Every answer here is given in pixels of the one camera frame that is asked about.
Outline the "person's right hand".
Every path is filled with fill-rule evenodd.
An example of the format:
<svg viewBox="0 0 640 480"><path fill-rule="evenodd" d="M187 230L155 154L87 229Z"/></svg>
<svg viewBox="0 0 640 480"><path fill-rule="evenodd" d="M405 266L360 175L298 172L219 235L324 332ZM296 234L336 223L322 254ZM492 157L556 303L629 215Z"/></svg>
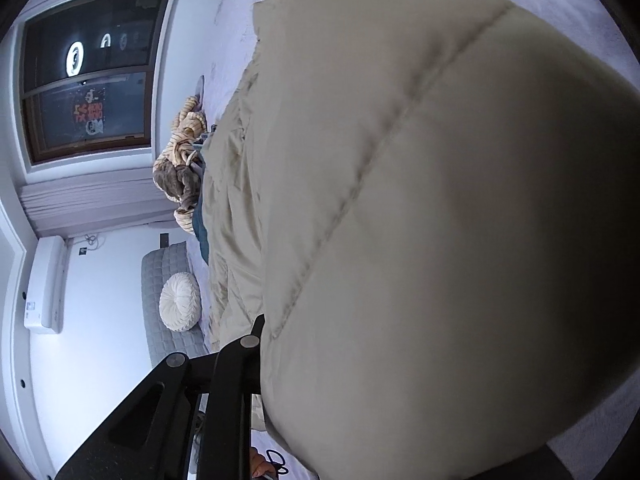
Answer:
<svg viewBox="0 0 640 480"><path fill-rule="evenodd" d="M250 448L250 475L253 479L265 477L277 479L276 468L269 460L257 451L257 448Z"/></svg>

